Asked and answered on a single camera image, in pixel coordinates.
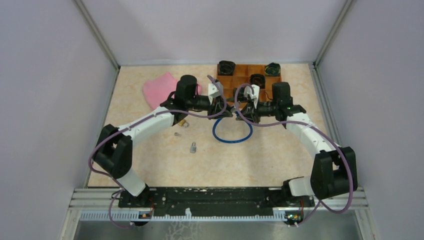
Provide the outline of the grey combination lock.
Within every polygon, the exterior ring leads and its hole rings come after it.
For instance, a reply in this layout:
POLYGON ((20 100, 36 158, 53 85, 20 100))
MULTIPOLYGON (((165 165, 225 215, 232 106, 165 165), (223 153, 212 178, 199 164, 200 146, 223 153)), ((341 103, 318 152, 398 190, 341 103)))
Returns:
POLYGON ((196 143, 195 142, 192 142, 191 145, 190 145, 189 152, 192 153, 192 154, 195 154, 196 151, 197 151, 196 143))

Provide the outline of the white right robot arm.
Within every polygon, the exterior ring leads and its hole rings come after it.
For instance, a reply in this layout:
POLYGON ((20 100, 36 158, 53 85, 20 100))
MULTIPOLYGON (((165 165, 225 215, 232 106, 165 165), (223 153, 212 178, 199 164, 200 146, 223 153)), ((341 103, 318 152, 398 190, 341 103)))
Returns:
POLYGON ((262 117, 274 117, 277 124, 296 136, 313 157, 311 174, 286 180, 281 199, 295 206, 302 196, 328 199, 357 190, 356 154, 351 147, 341 147, 312 122, 307 111, 294 104, 287 82, 272 84, 272 99, 260 101, 260 87, 243 83, 233 91, 234 104, 246 102, 238 116, 254 126, 261 126, 262 117))

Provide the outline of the brass padlock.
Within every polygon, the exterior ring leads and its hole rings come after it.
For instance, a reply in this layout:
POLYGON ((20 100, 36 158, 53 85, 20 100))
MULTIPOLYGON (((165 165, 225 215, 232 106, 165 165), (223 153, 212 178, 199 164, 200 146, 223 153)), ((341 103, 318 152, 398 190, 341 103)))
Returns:
POLYGON ((178 123, 178 125, 181 126, 181 127, 183 127, 183 128, 188 128, 190 126, 190 124, 185 119, 181 120, 178 123))

